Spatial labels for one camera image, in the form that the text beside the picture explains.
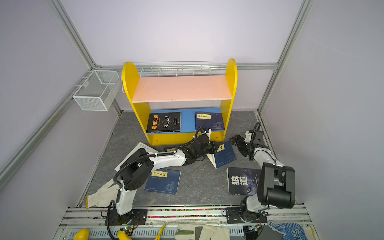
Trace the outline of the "blue book wide yellow label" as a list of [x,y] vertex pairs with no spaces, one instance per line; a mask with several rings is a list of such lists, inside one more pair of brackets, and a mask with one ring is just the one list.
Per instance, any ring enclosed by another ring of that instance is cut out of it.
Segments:
[[201,125],[204,125],[204,128],[209,128],[212,131],[224,131],[225,124],[223,120],[222,113],[210,113],[210,112],[196,112],[195,113],[195,126],[196,130],[199,129]]

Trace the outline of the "black book yellow title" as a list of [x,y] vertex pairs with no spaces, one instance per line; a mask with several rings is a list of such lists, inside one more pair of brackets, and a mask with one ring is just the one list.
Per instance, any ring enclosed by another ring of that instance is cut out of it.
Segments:
[[154,113],[149,115],[147,133],[173,133],[181,131],[181,112]]

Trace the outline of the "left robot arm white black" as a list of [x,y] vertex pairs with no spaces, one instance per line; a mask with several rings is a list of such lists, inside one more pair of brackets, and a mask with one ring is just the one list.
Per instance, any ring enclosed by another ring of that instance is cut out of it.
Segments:
[[202,124],[193,138],[178,146],[172,152],[149,153],[144,148],[136,150],[119,168],[113,177],[118,186],[117,198],[111,200],[106,216],[106,225],[115,226],[129,223],[134,217],[133,201],[139,189],[151,175],[151,172],[168,168],[181,167],[195,163],[198,158],[214,153],[211,141],[212,130]]

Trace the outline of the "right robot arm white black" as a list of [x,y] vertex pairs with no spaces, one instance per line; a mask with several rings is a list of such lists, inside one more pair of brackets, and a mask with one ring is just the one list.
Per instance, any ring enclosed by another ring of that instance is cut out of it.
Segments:
[[246,136],[236,135],[230,139],[238,151],[249,161],[261,167],[258,191],[245,197],[240,204],[240,219],[245,223],[267,218],[270,207],[291,209],[295,205],[295,170],[282,164],[264,142],[262,123],[257,122]]

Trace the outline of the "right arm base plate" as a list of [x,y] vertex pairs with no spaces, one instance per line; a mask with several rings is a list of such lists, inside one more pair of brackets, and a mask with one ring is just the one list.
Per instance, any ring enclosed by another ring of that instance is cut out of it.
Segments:
[[241,215],[240,207],[225,208],[223,216],[226,218],[228,224],[259,224],[267,222],[267,214],[256,214],[255,217],[243,217]]

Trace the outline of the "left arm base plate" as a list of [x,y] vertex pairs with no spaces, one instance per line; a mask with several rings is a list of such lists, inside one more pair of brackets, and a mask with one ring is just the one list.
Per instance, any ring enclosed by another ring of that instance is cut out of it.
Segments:
[[147,209],[132,209],[125,215],[119,215],[116,209],[107,212],[105,226],[145,225]]

